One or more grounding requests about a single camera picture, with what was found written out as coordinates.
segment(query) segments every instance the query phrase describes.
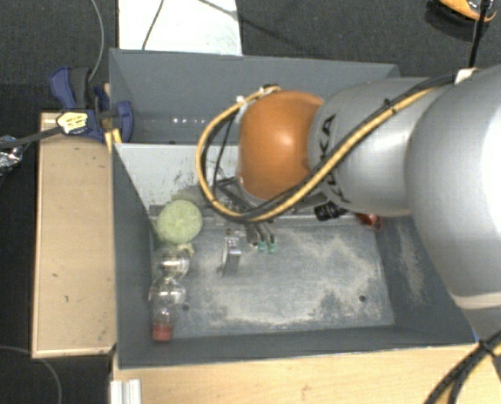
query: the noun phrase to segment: wooden table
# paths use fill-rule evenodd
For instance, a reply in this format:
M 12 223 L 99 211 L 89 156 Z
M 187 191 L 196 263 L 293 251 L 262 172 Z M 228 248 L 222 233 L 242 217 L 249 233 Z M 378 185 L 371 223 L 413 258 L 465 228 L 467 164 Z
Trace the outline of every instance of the wooden table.
M 43 129 L 54 125 L 43 114 Z M 116 341 L 109 153 L 79 137 L 40 143 L 34 357 L 106 354 Z M 114 380 L 141 381 L 144 404 L 421 403 L 472 346 L 169 368 L 117 367 Z M 484 364 L 463 403 L 501 403 Z

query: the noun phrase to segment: bin floor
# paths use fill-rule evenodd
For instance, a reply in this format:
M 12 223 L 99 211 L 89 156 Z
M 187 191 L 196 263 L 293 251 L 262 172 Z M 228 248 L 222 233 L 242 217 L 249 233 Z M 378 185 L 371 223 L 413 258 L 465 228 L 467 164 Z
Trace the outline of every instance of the bin floor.
M 345 217 L 275 229 L 276 253 L 242 238 L 237 275 L 221 277 L 226 228 L 205 226 L 181 279 L 188 305 L 174 338 L 373 327 L 394 322 L 374 232 Z

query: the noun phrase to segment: yellow tag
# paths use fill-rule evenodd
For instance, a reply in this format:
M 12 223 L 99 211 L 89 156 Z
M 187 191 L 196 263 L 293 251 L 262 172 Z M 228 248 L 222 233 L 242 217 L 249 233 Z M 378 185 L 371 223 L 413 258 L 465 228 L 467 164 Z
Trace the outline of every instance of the yellow tag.
M 80 135 L 88 129 L 88 115 L 84 112 L 66 112 L 56 122 L 66 135 Z

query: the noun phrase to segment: tennis ball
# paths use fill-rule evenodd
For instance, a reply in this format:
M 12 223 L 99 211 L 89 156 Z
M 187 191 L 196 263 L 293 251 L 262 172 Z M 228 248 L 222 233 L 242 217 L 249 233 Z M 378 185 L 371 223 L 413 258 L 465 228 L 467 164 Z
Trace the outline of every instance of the tennis ball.
M 164 242 L 175 245 L 190 242 L 203 225 L 200 209 L 188 200 L 167 204 L 157 218 L 157 234 Z

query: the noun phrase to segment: red object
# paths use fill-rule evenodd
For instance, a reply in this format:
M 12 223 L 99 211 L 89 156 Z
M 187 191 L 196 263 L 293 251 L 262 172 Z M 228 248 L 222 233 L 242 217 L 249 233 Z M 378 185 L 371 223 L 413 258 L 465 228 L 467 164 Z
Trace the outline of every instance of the red object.
M 152 326 L 152 339 L 158 342 L 166 343 L 172 340 L 173 327 L 169 323 L 155 323 Z
M 374 231 L 380 231 L 383 227 L 381 217 L 373 214 L 355 214 L 357 218 L 362 221 L 365 225 L 370 226 Z

